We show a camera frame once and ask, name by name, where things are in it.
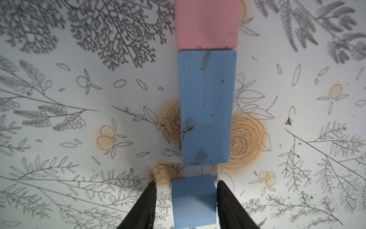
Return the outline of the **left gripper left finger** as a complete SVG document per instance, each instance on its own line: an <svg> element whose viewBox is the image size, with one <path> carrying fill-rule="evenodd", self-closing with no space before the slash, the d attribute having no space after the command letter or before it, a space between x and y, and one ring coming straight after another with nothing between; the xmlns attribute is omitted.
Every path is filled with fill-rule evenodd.
<svg viewBox="0 0 366 229"><path fill-rule="evenodd" d="M153 229L157 187L150 182L117 229Z"/></svg>

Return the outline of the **blue block three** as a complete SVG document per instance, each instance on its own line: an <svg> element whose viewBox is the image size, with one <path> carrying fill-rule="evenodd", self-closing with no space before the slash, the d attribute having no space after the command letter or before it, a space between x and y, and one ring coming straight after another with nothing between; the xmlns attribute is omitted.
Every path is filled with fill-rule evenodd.
<svg viewBox="0 0 366 229"><path fill-rule="evenodd" d="M235 50L189 50L178 54L185 166L229 160L236 58Z"/></svg>

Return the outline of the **blue block four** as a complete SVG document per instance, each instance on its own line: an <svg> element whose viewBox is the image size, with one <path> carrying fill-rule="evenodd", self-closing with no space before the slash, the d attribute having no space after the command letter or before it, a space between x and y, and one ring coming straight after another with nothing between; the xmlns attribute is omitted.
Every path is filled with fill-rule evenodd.
<svg viewBox="0 0 366 229"><path fill-rule="evenodd" d="M172 180L173 221L176 229L216 224L217 190L211 176Z"/></svg>

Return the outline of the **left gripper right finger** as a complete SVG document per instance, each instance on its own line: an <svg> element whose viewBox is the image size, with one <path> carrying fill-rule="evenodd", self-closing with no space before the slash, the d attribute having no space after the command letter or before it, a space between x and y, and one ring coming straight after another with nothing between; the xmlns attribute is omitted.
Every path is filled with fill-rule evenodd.
<svg viewBox="0 0 366 229"><path fill-rule="evenodd" d="M217 213L221 229L259 229L226 183L217 183Z"/></svg>

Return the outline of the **pink block four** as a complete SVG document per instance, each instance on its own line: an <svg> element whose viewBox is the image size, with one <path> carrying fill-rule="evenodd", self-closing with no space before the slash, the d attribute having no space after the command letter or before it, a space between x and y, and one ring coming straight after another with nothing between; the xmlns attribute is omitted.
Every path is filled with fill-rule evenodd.
<svg viewBox="0 0 366 229"><path fill-rule="evenodd" d="M178 50L236 48L240 8L240 1L175 1Z"/></svg>

